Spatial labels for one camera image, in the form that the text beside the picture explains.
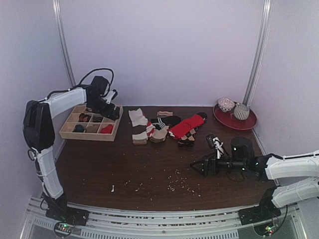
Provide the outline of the tan brown sock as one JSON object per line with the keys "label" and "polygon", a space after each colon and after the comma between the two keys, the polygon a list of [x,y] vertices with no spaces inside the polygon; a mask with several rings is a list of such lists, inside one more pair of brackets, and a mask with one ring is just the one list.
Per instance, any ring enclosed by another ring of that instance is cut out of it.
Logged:
{"label": "tan brown sock", "polygon": [[86,127],[86,133],[97,133],[100,125],[99,124],[89,124]]}

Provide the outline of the red and beige sock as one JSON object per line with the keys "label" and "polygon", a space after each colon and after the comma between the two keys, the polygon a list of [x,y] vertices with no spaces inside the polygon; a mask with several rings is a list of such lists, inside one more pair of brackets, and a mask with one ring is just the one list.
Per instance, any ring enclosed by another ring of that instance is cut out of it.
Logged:
{"label": "red and beige sock", "polygon": [[114,126],[112,124],[108,124],[106,127],[102,128],[100,130],[100,133],[102,134],[111,134],[113,131]]}

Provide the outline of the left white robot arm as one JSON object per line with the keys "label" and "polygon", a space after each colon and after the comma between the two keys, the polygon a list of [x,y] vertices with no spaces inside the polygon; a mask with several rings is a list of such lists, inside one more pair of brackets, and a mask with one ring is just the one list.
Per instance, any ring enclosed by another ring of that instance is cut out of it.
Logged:
{"label": "left white robot arm", "polygon": [[111,101],[118,93],[111,89],[112,83],[112,80],[95,76],[89,85],[79,83],[67,90],[52,91],[44,99],[31,100],[26,104],[23,136],[29,147],[27,154],[34,161],[36,174],[42,184],[48,218],[69,222],[70,219],[86,220],[89,215],[86,210],[67,205],[53,157],[53,119],[77,105],[86,104],[94,113],[117,120],[120,109]]}

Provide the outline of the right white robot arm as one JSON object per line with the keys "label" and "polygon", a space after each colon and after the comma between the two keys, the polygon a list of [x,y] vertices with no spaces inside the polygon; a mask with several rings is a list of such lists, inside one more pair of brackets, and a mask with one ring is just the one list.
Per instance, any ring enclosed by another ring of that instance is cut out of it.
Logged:
{"label": "right white robot arm", "polygon": [[302,178],[301,181],[287,186],[267,189],[259,205],[239,210],[242,225],[278,217],[281,215],[281,208],[319,195],[318,151],[294,156],[279,156],[273,153],[255,156],[252,141],[245,137],[231,139],[231,153],[225,150],[223,143],[214,135],[207,135],[206,140],[214,152],[190,164],[193,170],[204,177],[224,171],[248,173],[261,181]]}

